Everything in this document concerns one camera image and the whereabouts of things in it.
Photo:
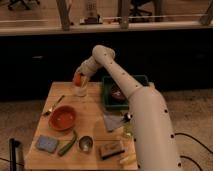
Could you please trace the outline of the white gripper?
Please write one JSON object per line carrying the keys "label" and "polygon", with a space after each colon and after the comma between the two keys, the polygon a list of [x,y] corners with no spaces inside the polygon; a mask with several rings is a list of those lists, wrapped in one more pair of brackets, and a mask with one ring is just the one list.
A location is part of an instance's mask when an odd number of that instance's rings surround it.
{"label": "white gripper", "polygon": [[84,75],[81,77],[81,87],[85,87],[89,81],[89,78],[96,73],[96,65],[94,62],[85,60],[77,68],[76,72]]}

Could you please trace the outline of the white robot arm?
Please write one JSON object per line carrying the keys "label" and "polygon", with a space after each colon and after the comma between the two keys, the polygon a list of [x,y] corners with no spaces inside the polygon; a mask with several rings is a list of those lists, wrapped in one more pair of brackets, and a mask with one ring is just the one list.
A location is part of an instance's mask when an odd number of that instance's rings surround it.
{"label": "white robot arm", "polygon": [[164,97],[157,89],[143,86],[114,58],[113,49],[96,45],[76,71],[92,77],[104,67],[128,99],[139,171],[183,171]]}

